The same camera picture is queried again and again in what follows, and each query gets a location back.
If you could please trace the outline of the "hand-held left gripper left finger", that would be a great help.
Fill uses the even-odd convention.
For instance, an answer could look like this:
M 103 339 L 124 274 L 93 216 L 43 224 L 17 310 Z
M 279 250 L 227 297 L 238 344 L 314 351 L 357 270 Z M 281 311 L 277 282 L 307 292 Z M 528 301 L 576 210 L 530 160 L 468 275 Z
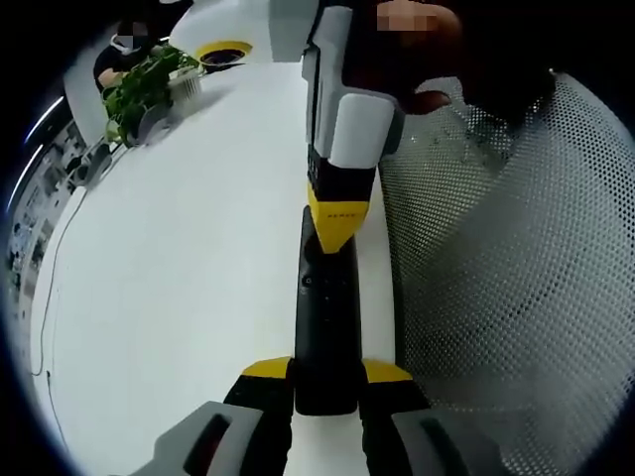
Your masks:
M 292 446 L 289 356 L 245 368 L 221 402 L 207 402 L 159 436 L 150 475 L 282 475 Z

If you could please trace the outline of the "person's right hand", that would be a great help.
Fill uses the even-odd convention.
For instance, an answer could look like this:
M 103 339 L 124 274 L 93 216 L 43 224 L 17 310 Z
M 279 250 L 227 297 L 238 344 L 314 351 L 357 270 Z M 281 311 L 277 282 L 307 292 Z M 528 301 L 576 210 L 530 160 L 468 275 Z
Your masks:
M 376 6 L 384 87 L 411 115 L 450 104 L 439 91 L 421 92 L 427 80 L 457 74 L 462 26 L 449 8 L 425 1 L 383 1 Z

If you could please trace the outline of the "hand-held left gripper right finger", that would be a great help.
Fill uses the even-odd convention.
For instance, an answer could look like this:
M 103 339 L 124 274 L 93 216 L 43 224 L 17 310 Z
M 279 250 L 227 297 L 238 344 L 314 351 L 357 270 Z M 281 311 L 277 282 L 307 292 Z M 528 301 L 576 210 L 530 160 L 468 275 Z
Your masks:
M 362 449 L 371 475 L 494 475 L 496 443 L 471 424 L 432 409 L 395 364 L 362 361 Z

